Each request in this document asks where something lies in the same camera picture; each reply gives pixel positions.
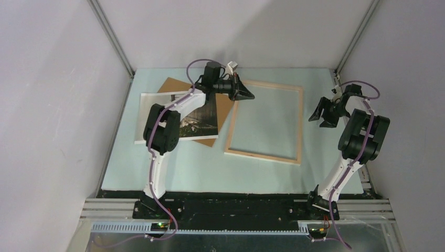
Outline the white wooden picture frame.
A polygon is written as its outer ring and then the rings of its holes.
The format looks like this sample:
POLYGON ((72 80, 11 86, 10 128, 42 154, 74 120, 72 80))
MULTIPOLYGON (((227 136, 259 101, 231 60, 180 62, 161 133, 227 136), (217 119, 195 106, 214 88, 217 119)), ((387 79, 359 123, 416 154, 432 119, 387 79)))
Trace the white wooden picture frame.
POLYGON ((303 145, 303 87, 246 80, 256 97, 236 101, 225 155, 300 165, 303 145))

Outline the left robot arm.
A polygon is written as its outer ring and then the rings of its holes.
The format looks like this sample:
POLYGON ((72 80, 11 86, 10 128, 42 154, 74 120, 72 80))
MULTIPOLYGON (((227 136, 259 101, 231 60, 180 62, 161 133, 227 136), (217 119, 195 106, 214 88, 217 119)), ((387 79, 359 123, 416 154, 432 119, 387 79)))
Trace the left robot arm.
POLYGON ((179 142, 181 121, 194 110, 204 106, 217 93, 227 95, 231 101, 252 100, 254 94, 242 83, 236 73, 238 63, 226 65, 204 59, 206 66, 202 75, 191 82, 185 94, 165 105, 151 106, 146 120, 143 139, 150 154, 149 176, 144 194, 151 198, 145 211, 152 218, 161 218, 166 205, 160 201, 165 194, 165 175, 171 152, 179 142))

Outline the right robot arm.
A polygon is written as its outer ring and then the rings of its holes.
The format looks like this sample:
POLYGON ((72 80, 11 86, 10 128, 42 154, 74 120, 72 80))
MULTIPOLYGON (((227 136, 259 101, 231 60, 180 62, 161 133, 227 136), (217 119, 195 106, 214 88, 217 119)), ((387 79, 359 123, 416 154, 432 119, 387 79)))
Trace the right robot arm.
POLYGON ((340 119, 347 124, 339 139, 337 149, 340 156, 324 181, 308 195, 305 212, 311 219, 319 219, 326 212, 334 211, 335 204, 348 180, 368 161, 376 159, 382 148, 390 119, 377 115, 370 106, 374 97, 363 94, 364 81, 353 80, 336 85, 333 97, 322 97, 309 117, 309 121, 322 119, 320 127, 335 128, 340 119))

